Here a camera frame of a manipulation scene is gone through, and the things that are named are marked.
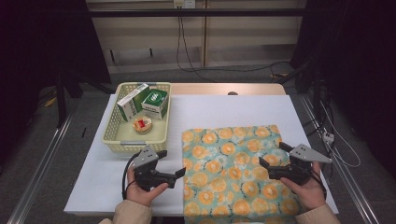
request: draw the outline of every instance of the green and white box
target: green and white box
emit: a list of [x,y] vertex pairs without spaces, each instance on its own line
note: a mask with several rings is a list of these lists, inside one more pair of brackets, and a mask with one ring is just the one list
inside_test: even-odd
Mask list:
[[142,102],[149,96],[149,85],[143,83],[117,102],[125,121],[130,121],[143,107]]
[[142,103],[146,116],[152,119],[163,119],[168,109],[168,92],[151,90],[149,96]]

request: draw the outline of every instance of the yellow floral fabric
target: yellow floral fabric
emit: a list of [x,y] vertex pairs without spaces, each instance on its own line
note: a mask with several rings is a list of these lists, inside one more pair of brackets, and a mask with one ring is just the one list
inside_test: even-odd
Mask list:
[[295,223],[296,195],[259,165],[289,163],[280,141],[276,125],[183,132],[185,222]]

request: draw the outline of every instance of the wicker basket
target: wicker basket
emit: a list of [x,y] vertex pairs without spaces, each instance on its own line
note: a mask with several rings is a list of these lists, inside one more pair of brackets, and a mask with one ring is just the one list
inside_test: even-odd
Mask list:
[[[138,82],[125,82],[120,84],[116,91],[116,103],[141,84],[142,83]],[[122,118],[115,103],[103,136],[103,142],[113,152],[136,153],[145,145],[151,146],[155,151],[166,149],[169,111],[171,107],[171,84],[168,82],[146,82],[146,84],[148,84],[151,89],[168,92],[169,99],[167,113],[163,119],[152,119],[152,130],[149,133],[139,134],[134,130],[132,122],[127,122]],[[144,116],[144,110],[140,111],[136,116]]]

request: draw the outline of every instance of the white tabletop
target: white tabletop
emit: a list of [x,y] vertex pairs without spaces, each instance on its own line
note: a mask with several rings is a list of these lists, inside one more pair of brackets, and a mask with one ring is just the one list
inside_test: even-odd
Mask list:
[[[115,104],[111,95],[93,139],[87,159],[64,209],[78,216],[112,215],[121,197],[121,179],[132,155],[113,153],[103,142],[106,123]],[[181,133],[191,128],[221,128],[276,124],[282,139],[290,146],[309,146],[294,106],[288,95],[172,95],[167,157],[159,160],[157,170],[173,174],[182,168]],[[338,213],[332,194],[327,203]],[[183,216],[183,180],[167,189],[151,205],[154,216]]]

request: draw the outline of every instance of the hand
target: hand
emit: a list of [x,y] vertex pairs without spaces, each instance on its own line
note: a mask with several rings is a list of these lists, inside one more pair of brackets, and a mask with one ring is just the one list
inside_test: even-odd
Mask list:
[[[128,183],[134,181],[134,167],[131,166],[127,172]],[[135,203],[140,203],[147,207],[150,207],[152,200],[154,200],[158,195],[162,194],[168,188],[167,183],[162,183],[157,188],[152,191],[145,191],[137,186],[134,182],[131,184],[126,191],[126,199]]]
[[[312,163],[312,169],[320,175],[319,163],[317,161]],[[306,211],[310,211],[326,203],[323,189],[320,184],[312,178],[302,186],[299,186],[285,177],[280,178],[280,181],[299,196],[300,203]]]

